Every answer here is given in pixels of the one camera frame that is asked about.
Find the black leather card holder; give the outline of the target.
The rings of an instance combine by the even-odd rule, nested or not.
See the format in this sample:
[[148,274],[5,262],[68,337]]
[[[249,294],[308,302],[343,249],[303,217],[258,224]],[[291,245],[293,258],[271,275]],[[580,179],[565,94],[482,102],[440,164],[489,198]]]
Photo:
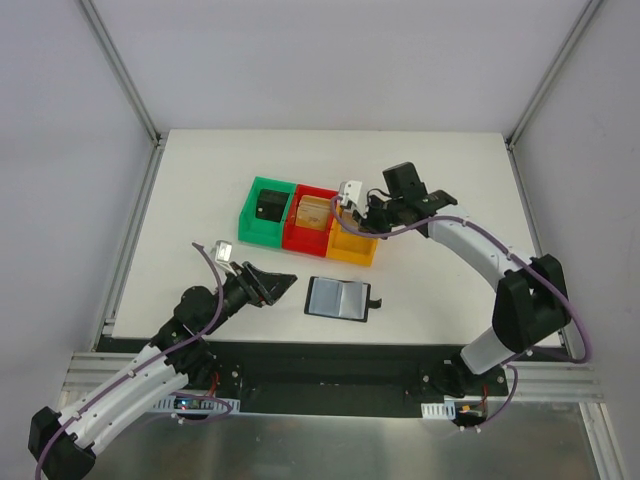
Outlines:
[[382,299],[371,297],[369,283],[319,276],[309,279],[306,315],[366,323],[369,311],[381,307]]

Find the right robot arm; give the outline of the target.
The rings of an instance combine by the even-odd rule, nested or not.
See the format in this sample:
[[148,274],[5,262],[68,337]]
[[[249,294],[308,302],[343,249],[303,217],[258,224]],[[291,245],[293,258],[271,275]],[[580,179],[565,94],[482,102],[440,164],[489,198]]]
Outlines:
[[450,369],[452,387],[473,394],[486,372],[535,347],[570,321],[564,274],[551,255],[524,258],[469,219],[444,190],[430,191],[413,163],[383,172],[387,190],[365,192],[348,180],[339,190],[340,206],[370,238],[389,238],[407,230],[448,248],[472,267],[495,292],[491,325],[462,348]]

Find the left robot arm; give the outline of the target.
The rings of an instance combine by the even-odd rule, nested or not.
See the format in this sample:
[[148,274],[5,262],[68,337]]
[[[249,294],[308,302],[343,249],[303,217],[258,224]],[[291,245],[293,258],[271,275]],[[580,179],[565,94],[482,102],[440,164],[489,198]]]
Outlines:
[[245,306],[274,305],[297,277],[245,262],[215,279],[215,290],[185,290],[171,318],[111,378],[60,411],[44,407],[32,417],[28,449],[37,462],[35,478],[84,478],[101,449],[157,401],[212,383],[216,361],[206,336]]

